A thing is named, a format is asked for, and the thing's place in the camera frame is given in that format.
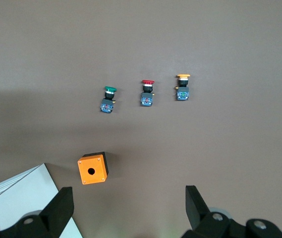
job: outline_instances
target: gray surface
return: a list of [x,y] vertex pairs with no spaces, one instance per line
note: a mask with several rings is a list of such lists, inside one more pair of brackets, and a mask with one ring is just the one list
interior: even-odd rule
[[[109,177],[82,185],[98,151]],[[0,1],[0,181],[43,162],[85,238],[180,237],[187,184],[282,229],[282,1]]]

